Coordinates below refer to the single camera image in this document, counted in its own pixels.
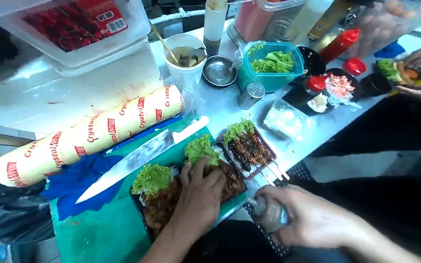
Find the white plastic cup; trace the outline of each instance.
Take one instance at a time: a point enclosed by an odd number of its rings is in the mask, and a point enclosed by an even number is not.
[[[186,47],[192,47],[195,49],[198,48],[206,48],[204,43],[202,43],[201,40],[190,36],[186,34],[177,34],[174,36],[169,37],[165,43],[170,48],[170,50],[173,50],[176,47],[179,46],[186,46]],[[168,70],[170,71],[170,75],[175,81],[184,81],[184,83],[192,83],[192,84],[199,84],[201,82],[201,76],[202,76],[202,68],[204,67],[204,64],[207,61],[207,58],[205,58],[201,63],[197,64],[196,66],[192,67],[180,67],[175,66],[167,59],[168,51],[166,48],[163,49],[163,58],[165,62],[167,63]]]

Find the metal bowl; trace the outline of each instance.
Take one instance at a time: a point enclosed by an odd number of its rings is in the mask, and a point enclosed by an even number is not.
[[[207,58],[202,74],[212,85],[217,87],[228,87],[237,79],[237,69],[232,68],[233,62],[224,56],[212,56]]]

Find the plastic wrap roll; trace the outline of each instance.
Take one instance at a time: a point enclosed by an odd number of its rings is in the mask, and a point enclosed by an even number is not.
[[[148,126],[182,110],[182,97],[175,85],[119,105],[98,116],[21,146],[0,157],[0,183],[32,185],[73,164],[81,156],[102,151]]]

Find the teal plastic container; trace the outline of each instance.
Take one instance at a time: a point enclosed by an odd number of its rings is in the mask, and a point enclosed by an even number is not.
[[[250,61],[258,60],[260,58],[264,59],[268,53],[274,51],[282,51],[284,54],[288,52],[292,53],[295,65],[291,72],[257,73],[251,68],[251,65],[249,64]],[[243,64],[238,69],[238,85],[240,86],[240,89],[244,91],[250,82],[257,81],[264,86],[266,92],[278,91],[296,77],[303,74],[304,63],[300,51],[292,43],[266,42],[266,45],[264,45],[262,49],[253,51],[250,57],[245,53]]]

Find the blue cloth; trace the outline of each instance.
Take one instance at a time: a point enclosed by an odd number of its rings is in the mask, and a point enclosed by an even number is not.
[[[375,53],[377,58],[395,58],[397,55],[404,53],[406,50],[397,43],[397,40]]]
[[[68,166],[63,166],[61,173],[50,176],[49,188],[43,191],[40,195],[47,197],[48,200],[58,198],[57,208],[59,221],[63,221],[69,216],[76,216],[86,210],[98,211],[104,204],[109,203],[118,193],[123,180],[110,186],[105,191],[96,196],[76,204],[77,199],[97,181],[104,173],[123,159],[122,156],[103,156],[107,151],[119,149],[125,145],[130,144],[146,135],[151,134],[156,129],[162,129],[173,122],[182,119],[182,115],[174,117],[159,124],[144,130],[133,138],[121,142],[109,149],[91,155],[84,155],[81,159]]]

